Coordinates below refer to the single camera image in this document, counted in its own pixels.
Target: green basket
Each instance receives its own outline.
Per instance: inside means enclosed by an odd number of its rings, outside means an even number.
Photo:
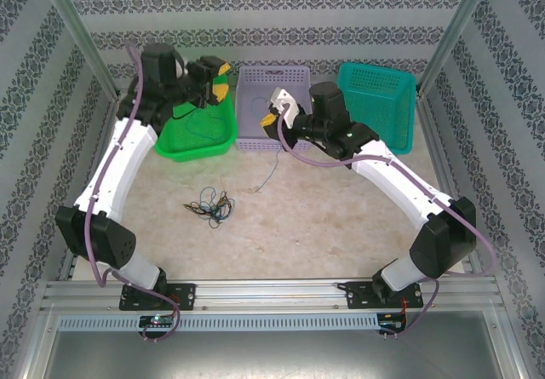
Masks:
[[[412,74],[347,62],[341,65],[337,85],[352,120],[373,129],[393,153],[410,152],[416,104]]]
[[[218,77],[214,83],[227,83],[227,77]],[[174,108],[174,118],[164,125],[155,144],[159,155],[176,162],[186,162],[221,155],[229,150],[237,138],[231,94],[228,93],[218,106],[193,109],[195,106],[190,103]],[[186,113],[186,117],[175,119]]]

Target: beige floor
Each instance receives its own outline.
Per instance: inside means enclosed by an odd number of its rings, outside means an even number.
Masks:
[[[329,160],[316,148],[307,156]],[[437,186],[418,122],[413,151],[401,160]],[[235,146],[223,156],[184,164],[150,152],[130,189],[122,224],[169,279],[369,277],[407,253],[416,230],[370,181],[281,152],[274,176],[255,193],[274,162],[273,152],[239,152]],[[183,207],[206,186],[225,187],[236,200],[232,218],[215,230]],[[78,260],[73,279],[92,279],[85,260]]]

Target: striped wall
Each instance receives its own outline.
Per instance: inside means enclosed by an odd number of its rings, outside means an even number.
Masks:
[[[241,65],[307,65],[332,79],[358,60],[419,76],[460,0],[72,0],[100,53],[126,88],[125,42],[172,43],[188,58]]]
[[[39,286],[57,279],[60,204],[90,174],[108,99],[50,0],[0,0],[0,378],[14,371]]]
[[[479,207],[531,377],[545,377],[545,7],[480,0],[427,94],[459,193]]]

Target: black mounting bracket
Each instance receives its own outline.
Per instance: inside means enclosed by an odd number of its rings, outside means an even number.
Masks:
[[[395,296],[387,298],[386,303],[376,296],[372,281],[348,281],[337,284],[337,288],[347,293],[348,309],[402,308],[403,299],[406,300],[407,308],[422,308],[424,306],[420,285],[417,283],[411,284]]]
[[[195,304],[195,284],[167,284],[165,296],[176,302],[180,311],[192,311]],[[172,305],[155,296],[124,285],[119,300],[121,311],[172,311]]]

